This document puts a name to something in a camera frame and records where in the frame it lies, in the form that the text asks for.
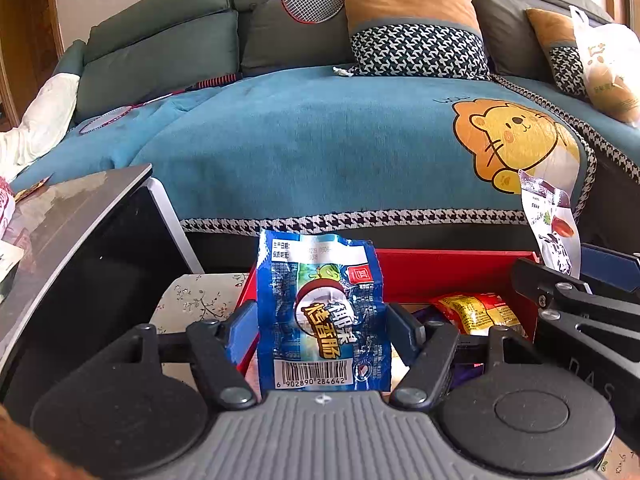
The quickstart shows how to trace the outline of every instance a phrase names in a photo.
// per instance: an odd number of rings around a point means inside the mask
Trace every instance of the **red box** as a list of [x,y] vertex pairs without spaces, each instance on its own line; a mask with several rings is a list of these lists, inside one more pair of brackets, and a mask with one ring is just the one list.
[[[383,299],[387,303],[426,303],[450,292],[496,292],[511,307],[532,337],[538,308],[511,288],[511,266],[518,258],[538,261],[535,253],[514,251],[419,251],[377,249],[383,276]],[[255,268],[238,299],[255,300]],[[243,373],[255,351],[238,366]]]

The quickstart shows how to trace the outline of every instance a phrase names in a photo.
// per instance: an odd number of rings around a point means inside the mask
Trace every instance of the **blue snack package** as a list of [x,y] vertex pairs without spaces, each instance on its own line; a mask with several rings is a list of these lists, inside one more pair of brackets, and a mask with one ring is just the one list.
[[382,273],[369,241],[260,232],[260,389],[391,388]]

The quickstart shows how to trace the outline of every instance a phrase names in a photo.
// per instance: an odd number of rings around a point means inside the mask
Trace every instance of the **gray ridged plastic base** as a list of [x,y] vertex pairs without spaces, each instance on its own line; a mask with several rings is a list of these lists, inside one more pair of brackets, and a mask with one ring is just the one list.
[[[469,431],[474,423],[469,421]],[[377,392],[270,392],[263,404],[220,416],[206,439],[154,480],[499,480],[466,460],[423,413]],[[574,475],[602,480],[595,470]]]

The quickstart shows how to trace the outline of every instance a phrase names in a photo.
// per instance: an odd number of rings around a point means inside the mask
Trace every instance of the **throw pillow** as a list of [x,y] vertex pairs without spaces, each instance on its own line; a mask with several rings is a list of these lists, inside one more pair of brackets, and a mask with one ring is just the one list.
[[354,75],[487,80],[471,0],[344,0]]
[[527,17],[545,52],[560,91],[585,98],[582,62],[575,44],[574,24],[569,16],[542,9],[527,9]]

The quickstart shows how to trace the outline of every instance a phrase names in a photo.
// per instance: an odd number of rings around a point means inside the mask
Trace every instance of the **white cloth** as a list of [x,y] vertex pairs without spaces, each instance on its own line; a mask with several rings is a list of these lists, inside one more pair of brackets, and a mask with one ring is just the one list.
[[65,137],[76,109],[80,76],[51,77],[25,111],[17,128],[0,133],[0,175],[11,182]]

